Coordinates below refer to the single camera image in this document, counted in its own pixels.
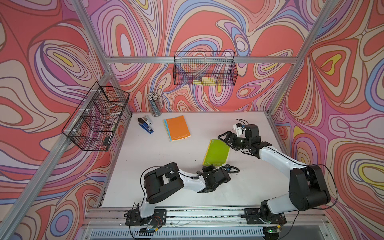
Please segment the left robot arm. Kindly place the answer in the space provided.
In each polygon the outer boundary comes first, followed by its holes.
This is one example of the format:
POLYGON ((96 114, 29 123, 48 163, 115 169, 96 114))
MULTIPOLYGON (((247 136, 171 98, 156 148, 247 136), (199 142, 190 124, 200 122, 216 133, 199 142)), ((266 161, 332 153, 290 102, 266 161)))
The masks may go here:
POLYGON ((232 175, 239 172, 239 168, 228 164, 221 167, 205 166, 195 174, 181 170, 174 162, 164 166, 150 167, 140 176, 144 197, 140 204, 133 205, 133 214, 140 219, 153 217, 157 204, 179 190, 186 189, 199 194, 208 194, 222 184, 228 183, 232 175))

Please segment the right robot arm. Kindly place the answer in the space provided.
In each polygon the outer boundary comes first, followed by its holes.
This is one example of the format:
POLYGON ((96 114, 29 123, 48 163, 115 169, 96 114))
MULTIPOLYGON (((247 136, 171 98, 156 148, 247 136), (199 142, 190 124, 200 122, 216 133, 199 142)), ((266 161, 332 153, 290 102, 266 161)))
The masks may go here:
POLYGON ((235 151, 269 163, 289 180, 286 194, 263 201, 258 213, 251 214, 251 217, 258 217, 268 224, 285 212, 327 209, 331 195, 320 166, 294 160, 262 141, 257 125, 237 124, 235 129, 235 133, 225 132, 218 139, 235 151))

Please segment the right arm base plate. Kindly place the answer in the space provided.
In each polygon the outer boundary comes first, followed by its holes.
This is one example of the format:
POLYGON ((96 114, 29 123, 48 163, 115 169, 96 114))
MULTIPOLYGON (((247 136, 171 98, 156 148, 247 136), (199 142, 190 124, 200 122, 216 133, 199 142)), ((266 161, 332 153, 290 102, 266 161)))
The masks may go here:
POLYGON ((287 223, 283 213, 272 214, 265 208, 246 208, 241 218, 245 219, 248 225, 285 225, 287 223))

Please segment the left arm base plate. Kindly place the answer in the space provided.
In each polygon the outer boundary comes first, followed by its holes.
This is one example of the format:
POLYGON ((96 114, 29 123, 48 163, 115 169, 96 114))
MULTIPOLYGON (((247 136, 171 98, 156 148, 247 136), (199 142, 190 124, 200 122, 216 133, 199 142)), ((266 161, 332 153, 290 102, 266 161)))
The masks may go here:
POLYGON ((167 210, 157 209, 154 214, 142 218, 139 209, 129 210, 124 214, 126 218, 126 226, 163 226, 166 224, 167 210))

